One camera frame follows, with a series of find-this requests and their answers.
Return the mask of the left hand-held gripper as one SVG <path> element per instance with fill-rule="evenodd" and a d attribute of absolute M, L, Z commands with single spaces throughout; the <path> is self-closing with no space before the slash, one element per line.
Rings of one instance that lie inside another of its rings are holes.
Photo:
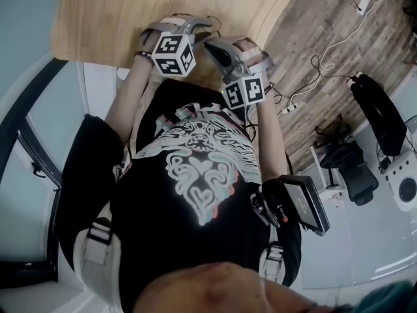
<path fill-rule="evenodd" d="M 212 22 L 208 18 L 185 14 L 172 15 L 151 23 L 145 30 L 160 32 L 159 41 L 150 53 L 159 73 L 165 77 L 187 77 L 195 67 L 192 34 L 198 29 L 211 27 Z M 208 37 L 209 32 L 195 34 L 194 46 L 204 43 Z"/>

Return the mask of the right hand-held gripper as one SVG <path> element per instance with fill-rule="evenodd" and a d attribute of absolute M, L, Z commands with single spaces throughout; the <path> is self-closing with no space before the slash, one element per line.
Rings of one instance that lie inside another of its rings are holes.
<path fill-rule="evenodd" d="M 269 85 L 268 70 L 273 65 L 269 54 L 261 50 L 262 61 L 248 67 L 240 58 L 241 51 L 234 45 L 237 40 L 206 40 L 204 43 L 206 51 L 224 75 L 222 94 L 231 110 L 265 100 L 265 89 Z"/>

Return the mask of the person's right hand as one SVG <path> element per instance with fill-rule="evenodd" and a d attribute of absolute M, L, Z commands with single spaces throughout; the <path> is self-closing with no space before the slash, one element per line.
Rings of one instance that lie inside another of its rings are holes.
<path fill-rule="evenodd" d="M 254 66 L 262 61 L 261 49 L 250 38 L 239 39 L 234 45 L 241 51 L 240 58 L 248 67 Z"/>

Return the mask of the person's left hand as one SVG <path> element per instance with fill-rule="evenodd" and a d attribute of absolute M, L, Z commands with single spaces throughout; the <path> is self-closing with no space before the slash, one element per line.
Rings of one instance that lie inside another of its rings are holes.
<path fill-rule="evenodd" d="M 160 38 L 160 32 L 155 29 L 147 29 L 141 35 L 142 50 L 152 53 Z"/>

